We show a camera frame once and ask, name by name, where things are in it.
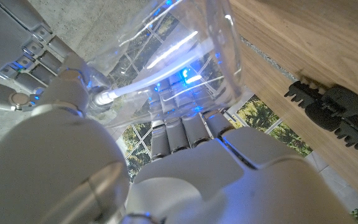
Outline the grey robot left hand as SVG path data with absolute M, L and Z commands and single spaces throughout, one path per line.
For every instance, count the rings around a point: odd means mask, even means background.
M 129 178 L 107 130 L 87 118 L 102 74 L 63 67 L 41 95 L 0 84 L 30 116 L 0 140 L 0 223 L 353 223 L 300 156 L 250 128 L 225 131 Z

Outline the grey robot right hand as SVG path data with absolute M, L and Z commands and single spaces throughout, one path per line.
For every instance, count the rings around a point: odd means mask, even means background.
M 29 111 L 57 76 L 72 49 L 57 37 L 27 0 L 0 0 L 0 110 Z

